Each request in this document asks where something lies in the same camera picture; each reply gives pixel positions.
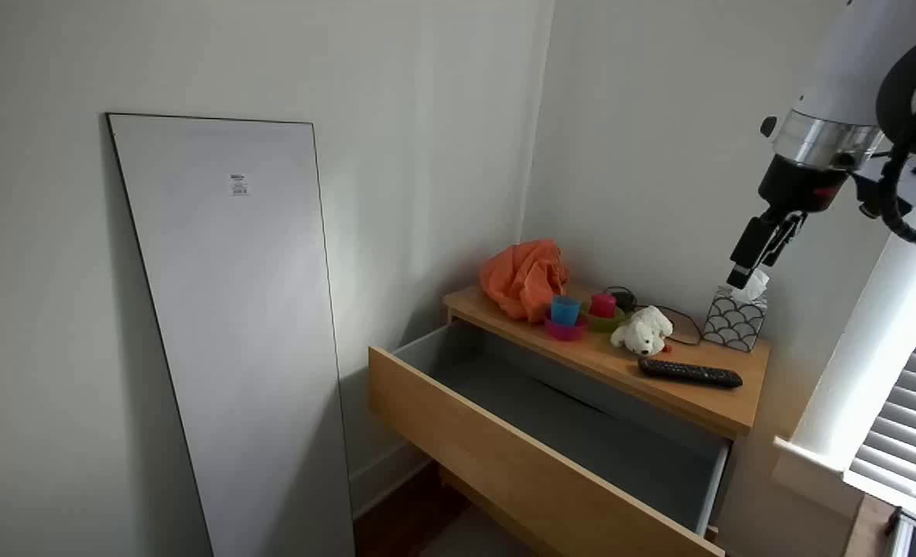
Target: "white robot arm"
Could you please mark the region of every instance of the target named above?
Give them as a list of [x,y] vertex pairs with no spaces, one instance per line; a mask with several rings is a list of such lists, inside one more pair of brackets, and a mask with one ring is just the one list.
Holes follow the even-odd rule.
[[[755,266],[772,266],[807,215],[827,210],[853,176],[865,217],[916,242],[898,198],[899,173],[916,154],[916,0],[850,0],[835,22],[813,82],[772,135],[772,161],[761,180],[769,204],[734,247],[730,284],[743,288]],[[868,157],[889,157],[881,176],[860,176]]]

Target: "orange object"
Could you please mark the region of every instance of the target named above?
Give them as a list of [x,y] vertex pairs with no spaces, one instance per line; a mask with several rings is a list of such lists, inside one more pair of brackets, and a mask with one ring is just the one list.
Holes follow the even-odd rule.
[[569,282],[553,242],[511,246],[478,269],[483,294],[516,323],[544,323],[552,297]]

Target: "wooden drawer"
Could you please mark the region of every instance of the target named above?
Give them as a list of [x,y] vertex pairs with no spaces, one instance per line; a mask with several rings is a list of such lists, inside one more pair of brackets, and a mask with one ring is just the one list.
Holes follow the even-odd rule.
[[722,554],[728,443],[474,324],[368,353],[371,408],[552,554]]

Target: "cable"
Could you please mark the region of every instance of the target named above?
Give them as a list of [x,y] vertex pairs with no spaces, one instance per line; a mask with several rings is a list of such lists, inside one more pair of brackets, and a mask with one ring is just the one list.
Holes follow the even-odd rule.
[[916,115],[912,122],[904,127],[899,140],[894,143],[890,149],[890,161],[886,163],[881,172],[881,221],[886,225],[904,239],[904,242],[912,242],[916,246],[916,229],[899,217],[899,204],[898,204],[898,183],[899,183],[899,172],[909,157],[909,149],[916,143]]

